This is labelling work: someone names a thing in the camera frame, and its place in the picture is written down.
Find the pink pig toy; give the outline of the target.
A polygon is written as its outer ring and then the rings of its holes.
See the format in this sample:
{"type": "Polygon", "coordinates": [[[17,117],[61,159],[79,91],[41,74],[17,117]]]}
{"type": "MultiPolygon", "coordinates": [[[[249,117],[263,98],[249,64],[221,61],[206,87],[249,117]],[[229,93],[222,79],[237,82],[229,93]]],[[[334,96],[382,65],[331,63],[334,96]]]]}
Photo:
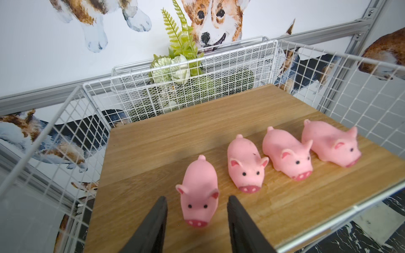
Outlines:
{"type": "Polygon", "coordinates": [[[267,128],[262,151],[272,161],[273,168],[296,181],[308,178],[313,172],[310,150],[313,140],[299,142],[289,132],[267,128]]]}
{"type": "Polygon", "coordinates": [[[176,190],[185,222],[196,228],[206,227],[217,210],[219,188],[216,170],[204,155],[188,166],[176,190]]]}
{"type": "Polygon", "coordinates": [[[342,131],[326,122],[306,119],[301,140],[313,141],[311,150],[321,161],[349,168],[362,156],[357,136],[358,129],[355,126],[348,131],[342,131]]]}
{"type": "Polygon", "coordinates": [[[262,158],[251,140],[237,135],[228,146],[227,160],[229,176],[241,192],[254,194],[261,190],[270,159],[262,158]]]}

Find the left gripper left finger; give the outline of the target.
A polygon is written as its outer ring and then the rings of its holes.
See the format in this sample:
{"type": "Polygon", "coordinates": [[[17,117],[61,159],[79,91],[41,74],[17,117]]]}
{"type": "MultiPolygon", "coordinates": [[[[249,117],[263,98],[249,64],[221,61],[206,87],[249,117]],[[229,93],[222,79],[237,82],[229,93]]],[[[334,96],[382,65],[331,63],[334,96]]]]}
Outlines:
{"type": "Polygon", "coordinates": [[[167,215],[167,199],[161,196],[120,253],[162,253],[167,215]]]}

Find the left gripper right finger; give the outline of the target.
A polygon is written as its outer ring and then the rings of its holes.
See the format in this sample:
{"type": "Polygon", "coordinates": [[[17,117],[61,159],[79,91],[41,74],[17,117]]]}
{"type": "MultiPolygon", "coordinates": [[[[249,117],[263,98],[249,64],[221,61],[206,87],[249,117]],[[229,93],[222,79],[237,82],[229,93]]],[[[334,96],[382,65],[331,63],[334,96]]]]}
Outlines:
{"type": "Polygon", "coordinates": [[[233,253],[276,253],[236,196],[227,203],[233,253]]]}

